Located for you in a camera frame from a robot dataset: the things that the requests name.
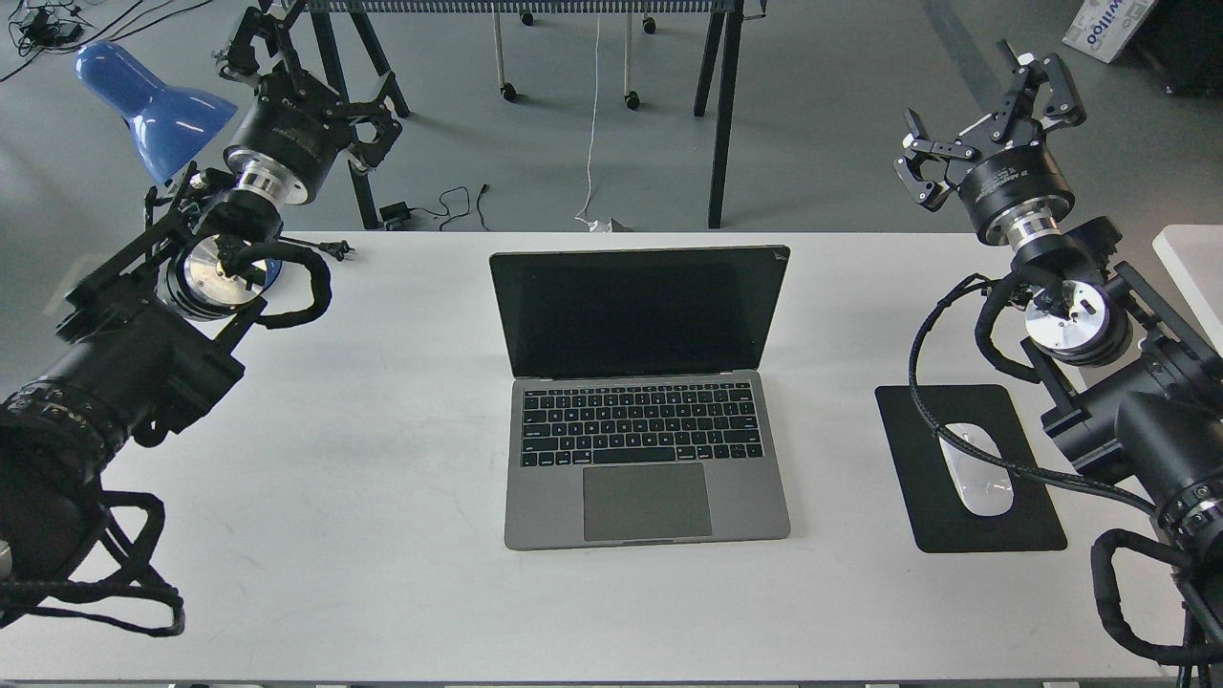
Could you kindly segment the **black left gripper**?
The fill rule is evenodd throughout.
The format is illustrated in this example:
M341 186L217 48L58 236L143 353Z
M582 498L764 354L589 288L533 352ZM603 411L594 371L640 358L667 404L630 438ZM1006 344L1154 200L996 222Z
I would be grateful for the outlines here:
M274 161L291 175L289 204L309 204L331 174L339 152L349 153L364 175L385 160L402 125L386 103L397 89L397 75L382 75L373 100L341 103L341 97L314 75L306 75L291 42L291 28L302 9L284 17L246 9L234 35L215 54L223 79L249 87L256 99L225 149L227 169L240 174L251 161ZM269 56L281 56L281 73L258 75L256 42ZM336 121L325 112L336 108Z

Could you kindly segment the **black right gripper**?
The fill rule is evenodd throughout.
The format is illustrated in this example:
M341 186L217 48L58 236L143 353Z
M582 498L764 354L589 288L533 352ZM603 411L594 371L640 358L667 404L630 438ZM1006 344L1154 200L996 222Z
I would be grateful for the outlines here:
M901 141L900 156L892 160L909 196L926 210L940 209L958 188L978 242L988 247L1009 243L1003 215L1029 202L1047 208L1054 222L1066 218L1071 189L1044 136L1087 121L1082 97L1062 57L1018 55L1005 40L997 48L1011 70L1011 82L989 122L976 122L956 142L938 142L931 139L918 114L905 109L909 134ZM965 174L954 175L959 183L948 182L951 163L967 166Z

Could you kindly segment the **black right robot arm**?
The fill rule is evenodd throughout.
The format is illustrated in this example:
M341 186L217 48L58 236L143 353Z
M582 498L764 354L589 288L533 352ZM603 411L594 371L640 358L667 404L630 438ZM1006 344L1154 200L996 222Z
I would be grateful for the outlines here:
M998 48L1011 79L1000 105L951 142L931 139L906 110L909 134L892 163L922 208L958 196L978 242L1008 247L1005 277L964 277L926 317L907 360L914 406L932 434L1022 479L1134 506L1156 536L1110 528L1088 552L1106 634L1139 657L1178 667L1179 687L1210 687L1221 666L1221 353L1126 262L1112 262L1120 232L1108 218L1062 221L1074 196L1044 137L1084 123L1086 110L1057 54ZM978 290L978 352L1009 378L1038 382L1053 400L1042 417L1070 473L1022 467L954 437L922 400L917 367L936 319ZM1123 613L1113 557L1120 547L1170 567L1181 596L1178 645L1136 635Z

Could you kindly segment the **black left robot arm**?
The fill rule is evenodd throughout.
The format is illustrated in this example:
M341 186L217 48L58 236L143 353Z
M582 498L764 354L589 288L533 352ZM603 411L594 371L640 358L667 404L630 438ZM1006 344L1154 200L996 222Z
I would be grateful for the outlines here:
M127 121L154 178L144 230L67 293L65 356L2 402L2 624L86 618L105 598L164 605L168 624L93 621L153 637L183 631L183 601L150 558L165 510L102 475L128 441L157 447L245 375L249 328L287 330L331 304L327 255L345 241L283 236L281 209L309 204L339 156L353 178L380 165L408 114L361 1L262 1L242 13L219 73L253 92L223 169L194 156L236 112L171 87L122 46L95 42L75 72Z

